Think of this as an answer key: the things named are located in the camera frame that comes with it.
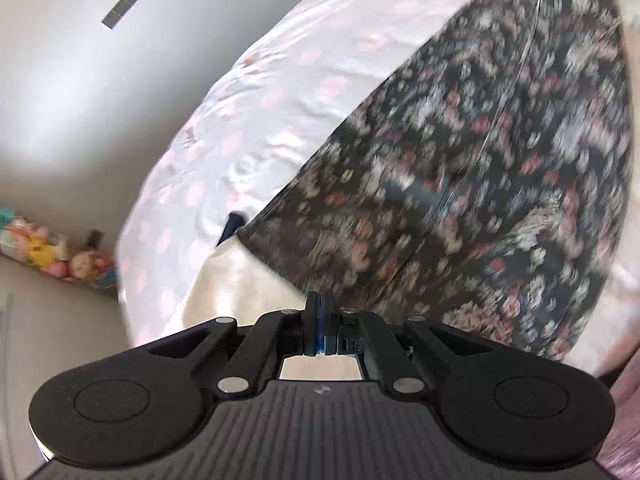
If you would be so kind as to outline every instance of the white wall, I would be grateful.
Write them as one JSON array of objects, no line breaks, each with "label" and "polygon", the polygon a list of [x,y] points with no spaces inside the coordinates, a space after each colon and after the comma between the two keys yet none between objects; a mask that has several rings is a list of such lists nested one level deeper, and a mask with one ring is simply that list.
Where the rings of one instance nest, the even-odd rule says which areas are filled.
[{"label": "white wall", "polygon": [[[14,303],[2,317],[3,429],[8,430],[17,480],[42,463],[29,427],[31,397],[54,375],[129,347],[118,303],[63,283],[0,256],[0,301]],[[11,466],[3,457],[5,468]]]},{"label": "white wall", "polygon": [[210,86],[300,0],[0,0],[0,205],[112,248]]}]

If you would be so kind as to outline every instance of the pile of stuffed toys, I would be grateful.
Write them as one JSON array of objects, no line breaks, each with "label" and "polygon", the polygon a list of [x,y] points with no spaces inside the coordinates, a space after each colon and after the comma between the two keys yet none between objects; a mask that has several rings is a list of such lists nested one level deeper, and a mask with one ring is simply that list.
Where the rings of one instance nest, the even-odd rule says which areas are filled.
[{"label": "pile of stuffed toys", "polygon": [[73,247],[65,236],[0,208],[0,253],[60,280],[85,283],[117,297],[113,258],[98,250],[101,240],[101,233],[92,232],[84,246]]}]

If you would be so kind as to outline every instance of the black device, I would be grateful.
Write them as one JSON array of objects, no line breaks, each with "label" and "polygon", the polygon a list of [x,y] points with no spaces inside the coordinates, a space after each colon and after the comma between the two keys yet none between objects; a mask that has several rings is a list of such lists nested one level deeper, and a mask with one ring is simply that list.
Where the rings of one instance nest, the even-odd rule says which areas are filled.
[{"label": "black device", "polygon": [[[284,381],[288,356],[350,355],[361,381]],[[45,383],[34,480],[608,479],[603,384],[421,316],[389,326],[312,292],[219,317]]]}]

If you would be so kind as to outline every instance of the logo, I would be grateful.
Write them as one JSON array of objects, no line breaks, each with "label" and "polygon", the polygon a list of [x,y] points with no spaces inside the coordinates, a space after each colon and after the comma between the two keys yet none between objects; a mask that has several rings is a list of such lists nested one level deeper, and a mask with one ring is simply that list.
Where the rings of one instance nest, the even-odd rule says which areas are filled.
[{"label": "logo", "polygon": [[329,388],[326,384],[320,386],[320,388],[316,388],[315,393],[318,395],[325,395],[331,392],[331,388]]}]

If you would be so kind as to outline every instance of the metal pin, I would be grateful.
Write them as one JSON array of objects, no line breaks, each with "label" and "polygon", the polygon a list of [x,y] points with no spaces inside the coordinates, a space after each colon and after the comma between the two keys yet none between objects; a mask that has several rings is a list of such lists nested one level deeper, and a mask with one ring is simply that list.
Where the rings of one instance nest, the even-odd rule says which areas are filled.
[{"label": "metal pin", "polygon": [[242,377],[225,377],[218,381],[218,389],[226,394],[239,394],[249,387],[249,381]]},{"label": "metal pin", "polygon": [[396,379],[394,390],[401,394],[417,394],[424,389],[424,383],[415,377],[400,377]]}]

